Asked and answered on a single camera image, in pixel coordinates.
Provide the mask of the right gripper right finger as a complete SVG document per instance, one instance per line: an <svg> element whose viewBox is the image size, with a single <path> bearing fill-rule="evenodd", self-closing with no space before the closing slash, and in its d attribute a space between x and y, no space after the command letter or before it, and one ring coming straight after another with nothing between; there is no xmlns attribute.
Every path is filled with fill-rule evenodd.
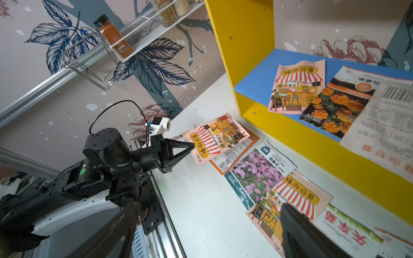
<svg viewBox="0 0 413 258"><path fill-rule="evenodd" d="M350 257L292 205L282 204L280 221L286 258Z"/></svg>

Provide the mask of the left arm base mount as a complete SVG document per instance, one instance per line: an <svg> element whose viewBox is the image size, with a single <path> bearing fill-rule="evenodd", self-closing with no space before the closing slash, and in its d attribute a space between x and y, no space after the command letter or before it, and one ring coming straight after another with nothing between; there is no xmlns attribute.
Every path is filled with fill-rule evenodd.
<svg viewBox="0 0 413 258"><path fill-rule="evenodd" d="M165 222L163 198L154 176L147 178L140 186L139 202L141 212L138 223L146 236L152 233L162 222Z"/></svg>

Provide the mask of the pink shop seed bag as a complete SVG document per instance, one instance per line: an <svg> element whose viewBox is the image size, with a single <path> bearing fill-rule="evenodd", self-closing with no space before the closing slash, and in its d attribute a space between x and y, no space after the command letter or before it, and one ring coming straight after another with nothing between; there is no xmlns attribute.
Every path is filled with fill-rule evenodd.
<svg viewBox="0 0 413 258"><path fill-rule="evenodd" d="M229 113L182 133L183 140L195 146L191 155L198 166L236 147L249 137L249 132Z"/></svg>
<svg viewBox="0 0 413 258"><path fill-rule="evenodd" d="M274 80L268 111L300 115L319 96L326 85L326 61L300 61L280 65Z"/></svg>

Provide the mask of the blue flower seed bag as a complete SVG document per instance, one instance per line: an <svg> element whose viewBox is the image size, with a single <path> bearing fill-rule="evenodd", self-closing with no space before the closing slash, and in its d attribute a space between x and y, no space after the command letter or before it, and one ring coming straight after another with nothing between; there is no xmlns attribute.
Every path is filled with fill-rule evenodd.
<svg viewBox="0 0 413 258"><path fill-rule="evenodd" d="M328 204L316 226L353 258L375 258L384 240L363 224Z"/></svg>

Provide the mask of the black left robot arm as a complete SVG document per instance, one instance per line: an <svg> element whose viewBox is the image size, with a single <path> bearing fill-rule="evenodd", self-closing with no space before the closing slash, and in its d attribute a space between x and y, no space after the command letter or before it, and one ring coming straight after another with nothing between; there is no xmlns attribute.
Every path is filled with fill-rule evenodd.
<svg viewBox="0 0 413 258"><path fill-rule="evenodd" d="M153 193L145 186L151 172L171 172L194 147L154 135L149 147L131 150L114 128L89 135L84 160L25 196L8 194L1 199L1 246L12 252L36 248L44 239L34 231L37 221L104 191L108 191L107 203L121 208L134 205L136 220L143 221L153 201Z"/></svg>

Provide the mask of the striped shop seed bag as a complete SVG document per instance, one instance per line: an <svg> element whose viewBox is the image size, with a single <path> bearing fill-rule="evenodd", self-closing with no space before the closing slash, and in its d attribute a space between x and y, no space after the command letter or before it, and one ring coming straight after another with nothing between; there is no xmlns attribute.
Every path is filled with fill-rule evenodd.
<svg viewBox="0 0 413 258"><path fill-rule="evenodd" d="M291 172L246 213L247 218L275 249L285 256L282 245L281 208L288 203L311 222L321 215L333 196L297 171Z"/></svg>

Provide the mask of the white orange seed bag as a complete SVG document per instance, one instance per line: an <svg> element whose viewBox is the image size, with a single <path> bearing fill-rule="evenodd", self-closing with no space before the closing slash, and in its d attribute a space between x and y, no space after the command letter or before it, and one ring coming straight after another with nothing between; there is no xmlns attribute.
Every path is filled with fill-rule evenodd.
<svg viewBox="0 0 413 258"><path fill-rule="evenodd" d="M249 129L246 129L246 131L250 134L248 139L210 160L210 163L221 175L229 172L239 159L260 139Z"/></svg>

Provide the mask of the purple flower seed bag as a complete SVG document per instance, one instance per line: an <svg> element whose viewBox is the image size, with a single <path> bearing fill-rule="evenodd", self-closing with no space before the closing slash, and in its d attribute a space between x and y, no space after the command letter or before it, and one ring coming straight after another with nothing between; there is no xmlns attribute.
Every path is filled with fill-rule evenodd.
<svg viewBox="0 0 413 258"><path fill-rule="evenodd" d="M237 162L225 178L245 208L250 209L296 168L270 142L264 141Z"/></svg>

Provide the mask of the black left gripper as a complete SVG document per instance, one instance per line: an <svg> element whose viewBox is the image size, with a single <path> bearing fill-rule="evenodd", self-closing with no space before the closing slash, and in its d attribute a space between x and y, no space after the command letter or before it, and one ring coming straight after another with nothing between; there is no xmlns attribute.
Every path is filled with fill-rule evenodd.
<svg viewBox="0 0 413 258"><path fill-rule="evenodd" d="M164 139L161 134L151 136L150 140L151 146L139 150L141 167L143 170L158 168L163 174L172 172L173 167L195 148L193 143Z"/></svg>

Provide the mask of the orange marigold seed bag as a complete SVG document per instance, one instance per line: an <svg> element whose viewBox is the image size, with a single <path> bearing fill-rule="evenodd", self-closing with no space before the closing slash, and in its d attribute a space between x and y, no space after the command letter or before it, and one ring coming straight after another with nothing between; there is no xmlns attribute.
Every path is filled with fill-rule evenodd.
<svg viewBox="0 0 413 258"><path fill-rule="evenodd" d="M413 244L382 229L374 232L384 241L377 258L413 258Z"/></svg>

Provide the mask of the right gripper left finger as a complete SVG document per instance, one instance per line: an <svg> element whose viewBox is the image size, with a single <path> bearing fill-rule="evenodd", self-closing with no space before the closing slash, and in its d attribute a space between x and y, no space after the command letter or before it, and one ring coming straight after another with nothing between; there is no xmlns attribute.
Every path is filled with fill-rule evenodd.
<svg viewBox="0 0 413 258"><path fill-rule="evenodd" d="M128 204L91 238L71 252L69 258L128 258L141 204Z"/></svg>

